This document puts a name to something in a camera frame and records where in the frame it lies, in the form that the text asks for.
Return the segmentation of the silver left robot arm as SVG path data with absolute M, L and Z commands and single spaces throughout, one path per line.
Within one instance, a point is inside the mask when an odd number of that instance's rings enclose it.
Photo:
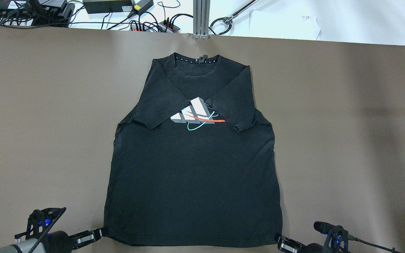
M 106 236 L 106 228 L 97 228 L 68 235 L 50 232 L 66 208 L 35 209 L 29 215 L 27 230 L 14 236 L 16 243 L 0 248 L 0 253 L 70 253 L 97 242 Z

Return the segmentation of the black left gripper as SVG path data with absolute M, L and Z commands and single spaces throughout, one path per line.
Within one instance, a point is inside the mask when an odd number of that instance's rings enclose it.
M 35 209 L 28 217 L 25 232 L 14 236 L 16 253 L 70 253 L 104 237 L 104 228 L 69 235 L 64 231 L 51 232 L 66 208 Z

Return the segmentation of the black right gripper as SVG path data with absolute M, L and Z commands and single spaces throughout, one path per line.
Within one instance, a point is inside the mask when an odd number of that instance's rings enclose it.
M 284 253 L 348 253 L 348 240 L 353 237 L 342 227 L 327 222 L 314 222 L 314 229 L 326 235 L 323 245 L 311 243 L 304 245 L 301 242 L 275 234 L 278 250 Z

